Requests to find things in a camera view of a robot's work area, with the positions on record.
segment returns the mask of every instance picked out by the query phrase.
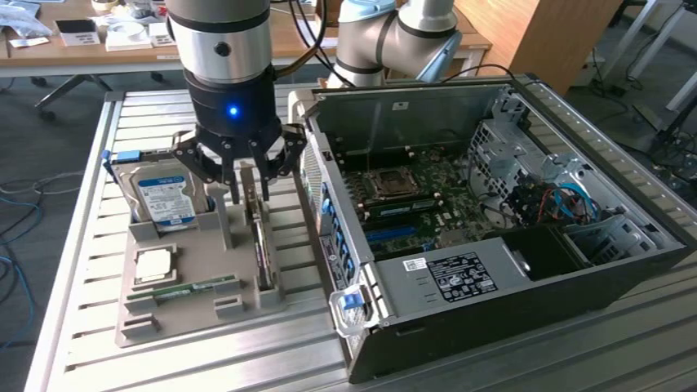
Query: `blue ram slot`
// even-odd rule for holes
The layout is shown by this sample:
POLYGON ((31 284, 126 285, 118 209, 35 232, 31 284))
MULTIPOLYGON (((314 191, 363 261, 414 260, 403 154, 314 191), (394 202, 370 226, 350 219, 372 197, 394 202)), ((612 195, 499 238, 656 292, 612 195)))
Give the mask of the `blue ram slot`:
POLYGON ((375 241, 386 241, 396 237, 403 237, 404 235, 411 235, 415 233, 415 228, 412 226, 402 226, 395 229, 368 231, 366 233, 366 240, 368 243, 375 241))

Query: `robotic arm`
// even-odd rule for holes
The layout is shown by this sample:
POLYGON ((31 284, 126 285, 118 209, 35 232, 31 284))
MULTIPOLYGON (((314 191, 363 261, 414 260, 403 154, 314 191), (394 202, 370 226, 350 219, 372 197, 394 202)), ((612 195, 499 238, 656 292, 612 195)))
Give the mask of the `robotic arm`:
MULTIPOLYGON (((267 200, 269 182, 290 173, 305 146, 301 127, 282 125, 277 118, 273 82, 314 52, 285 69, 273 68, 270 0, 165 3, 197 118, 194 132, 175 136, 175 158, 206 183, 225 184, 238 203, 234 160, 251 157, 267 200), (267 159, 279 136, 281 151, 267 159)), ((396 14, 394 0, 343 0, 335 72, 358 87, 382 83, 383 67, 426 82, 436 80, 460 39, 451 7, 452 0, 410 0, 396 14)), ((331 77, 330 86, 341 85, 331 77)))

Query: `motherboard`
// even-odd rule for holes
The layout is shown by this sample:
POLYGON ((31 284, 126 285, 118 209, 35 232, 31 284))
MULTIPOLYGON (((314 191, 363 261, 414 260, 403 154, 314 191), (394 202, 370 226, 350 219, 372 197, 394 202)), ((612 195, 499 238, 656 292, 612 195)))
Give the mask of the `motherboard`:
POLYGON ((375 260, 479 241, 495 227, 467 187, 458 149, 434 145, 339 163, 375 260))

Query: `power supply label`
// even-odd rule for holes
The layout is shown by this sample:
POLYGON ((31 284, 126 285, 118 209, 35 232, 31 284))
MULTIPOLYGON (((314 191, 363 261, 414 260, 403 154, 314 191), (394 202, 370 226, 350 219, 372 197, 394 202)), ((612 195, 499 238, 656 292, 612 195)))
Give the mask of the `power supply label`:
POLYGON ((183 194, 186 180, 182 176, 151 178, 138 181, 153 222, 159 225, 179 225, 193 220, 191 199, 183 194))
POLYGON ((475 253, 427 261, 432 280, 447 302, 494 292, 496 285, 475 253))

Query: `aluminum workbench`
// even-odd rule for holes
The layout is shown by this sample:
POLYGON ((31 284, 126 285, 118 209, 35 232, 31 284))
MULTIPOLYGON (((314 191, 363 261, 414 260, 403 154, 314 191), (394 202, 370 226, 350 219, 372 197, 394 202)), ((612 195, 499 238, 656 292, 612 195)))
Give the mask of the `aluminum workbench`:
MULTIPOLYGON (((277 88, 282 121, 285 97, 293 89, 309 87, 277 88)), ((636 189, 697 234, 697 224, 683 213, 688 206, 546 87, 531 89, 636 189)), ((110 95, 103 104, 26 391, 672 391, 697 383, 692 255, 604 310, 349 385, 290 179, 270 187, 269 201, 289 308, 242 323, 117 348, 129 214, 101 168, 99 153, 166 146, 169 135, 193 129, 193 121, 185 91, 110 95)))

